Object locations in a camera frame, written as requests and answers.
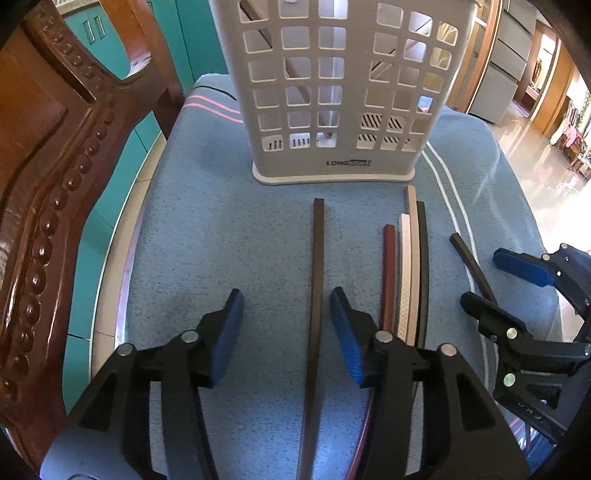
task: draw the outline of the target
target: basket base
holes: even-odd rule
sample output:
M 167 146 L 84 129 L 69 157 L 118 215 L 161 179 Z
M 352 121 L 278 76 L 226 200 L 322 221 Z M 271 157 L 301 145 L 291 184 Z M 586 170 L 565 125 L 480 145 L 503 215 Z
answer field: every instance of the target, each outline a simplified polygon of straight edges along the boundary
M 285 185 L 290 183 L 329 183 L 332 181 L 400 181 L 407 182 L 414 178 L 414 168 L 408 175 L 390 175 L 384 173 L 341 173 L 334 175 L 296 175 L 290 177 L 265 177 L 252 163 L 252 175 L 263 185 Z

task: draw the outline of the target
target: rubber strip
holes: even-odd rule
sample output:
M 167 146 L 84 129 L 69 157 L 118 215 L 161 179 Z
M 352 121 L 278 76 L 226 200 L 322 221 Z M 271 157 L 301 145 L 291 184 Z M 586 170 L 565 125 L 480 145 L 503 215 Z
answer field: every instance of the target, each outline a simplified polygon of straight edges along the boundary
M 429 237 L 427 232 L 427 214 L 423 202 L 417 202 L 417 212 L 418 237 L 421 247 L 421 288 L 418 299 L 418 327 L 415 345 L 419 348 L 425 348 L 429 316 Z
M 400 265 L 400 296 L 398 307 L 398 323 L 396 336 L 406 342 L 408 330 L 408 313 L 410 309 L 411 282 L 411 233 L 410 216 L 403 213 L 400 216 L 401 265 Z
M 320 359 L 320 327 L 322 320 L 322 294 L 324 281 L 324 200 L 314 199 L 312 233 L 312 282 L 310 324 L 308 329 L 308 358 L 304 412 L 302 416 L 300 453 L 297 462 L 297 480 L 311 480 L 320 428 L 320 405 L 316 401 L 316 380 Z
M 402 340 L 407 345 L 414 345 L 417 340 L 418 301 L 421 287 L 421 247 L 418 234 L 417 191 L 412 185 L 408 185 L 406 191 L 410 215 L 411 276 L 407 335 Z
M 474 281 L 476 282 L 476 285 L 478 285 L 478 289 L 482 293 L 482 296 L 488 301 L 498 304 L 495 294 L 492 292 L 492 288 L 484 276 L 484 273 L 480 269 L 478 263 L 476 263 L 474 256 L 470 252 L 460 234 L 457 232 L 451 234 L 449 241 L 452 243 L 453 248 L 456 249 L 456 252 L 460 255 L 464 265 L 467 266 L 472 278 L 474 278 Z
M 382 262 L 382 309 L 379 316 L 379 328 L 392 332 L 394 327 L 394 301 L 396 292 L 396 228 L 394 225 L 384 227 L 384 260 Z M 365 416 L 361 425 L 361 432 L 357 439 L 357 445 L 345 475 L 345 480 L 354 480 L 367 437 L 374 419 L 374 411 L 379 401 L 379 390 L 373 389 L 369 393 L 368 403 L 365 408 Z

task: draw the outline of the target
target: beige strip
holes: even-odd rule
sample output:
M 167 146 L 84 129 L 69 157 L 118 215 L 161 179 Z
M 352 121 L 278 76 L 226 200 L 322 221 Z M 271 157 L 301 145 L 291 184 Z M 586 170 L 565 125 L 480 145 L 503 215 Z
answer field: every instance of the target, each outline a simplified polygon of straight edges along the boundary
M 408 326 L 406 344 L 414 345 L 417 339 L 418 301 L 421 288 L 421 245 L 418 233 L 417 191 L 407 186 L 408 213 L 410 214 L 411 241 L 411 275 L 410 275 L 410 305 L 408 309 Z
M 408 313 L 411 298 L 411 229 L 410 215 L 400 216 L 400 305 L 398 308 L 397 337 L 406 342 Z

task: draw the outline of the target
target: blue cloth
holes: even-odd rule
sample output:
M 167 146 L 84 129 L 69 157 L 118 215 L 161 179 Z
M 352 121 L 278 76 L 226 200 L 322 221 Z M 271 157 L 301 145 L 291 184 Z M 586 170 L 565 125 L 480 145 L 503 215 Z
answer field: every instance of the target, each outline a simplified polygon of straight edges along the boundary
M 235 95 L 227 76 L 207 75 L 197 86 Z M 214 90 L 200 95 L 232 109 Z M 239 119 L 215 105 L 208 108 Z M 498 247 L 544 252 L 531 209 L 489 128 L 445 109 L 430 142 L 448 166 L 472 226 L 476 250 L 500 305 L 546 338 L 557 319 L 554 289 L 538 288 L 497 270 Z M 426 148 L 468 244 L 463 215 L 444 168 Z M 326 183 L 263 186 L 252 173 L 242 124 L 202 108 L 184 108 L 162 154 L 146 198 L 129 287 L 127 339 L 157 346 L 194 328 L 221 308 L 231 289 L 244 294 L 245 317 L 225 378 L 203 390 L 204 417 L 220 479 L 293 480 L 304 398 L 309 318 L 312 202 L 325 199 L 324 310 L 319 390 L 322 422 L 314 479 L 342 480 L 358 438 L 367 391 L 347 376 L 329 318 L 330 291 L 344 288 L 351 305 L 377 321 L 381 296 L 382 229 L 406 212 L 405 184 Z M 427 347 L 451 342 L 488 387 L 495 378 L 459 297 L 469 289 L 466 269 L 448 237 L 455 231 L 436 175 L 421 156 L 412 184 L 427 209 L 430 315 Z M 165 469 L 158 437 L 157 393 L 152 434 L 155 464 Z M 420 455 L 415 416 L 411 464 Z

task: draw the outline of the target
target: brown strip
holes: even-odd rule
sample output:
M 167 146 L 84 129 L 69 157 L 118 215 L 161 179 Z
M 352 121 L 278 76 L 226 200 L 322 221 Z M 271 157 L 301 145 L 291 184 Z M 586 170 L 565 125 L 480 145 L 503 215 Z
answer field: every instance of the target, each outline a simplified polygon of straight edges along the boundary
M 304 413 L 301 421 L 300 454 L 297 462 L 297 480 L 311 480 L 316 443 L 320 428 L 320 405 L 316 402 L 316 379 L 320 358 L 320 322 L 322 319 L 322 293 L 324 281 L 324 200 L 314 199 L 312 234 L 312 284 L 310 326 L 308 331 L 308 360 Z
M 396 283 L 396 228 L 394 225 L 384 227 L 384 260 L 382 264 L 382 309 L 379 316 L 379 328 L 392 332 L 394 327 L 394 297 Z M 369 426 L 372 416 L 379 400 L 379 392 L 376 389 L 369 394 L 367 407 L 365 408 L 365 417 L 361 426 L 361 432 L 357 440 L 355 451 L 349 469 L 345 475 L 345 480 L 354 480 L 359 469 L 359 462 L 365 443 L 367 441 Z

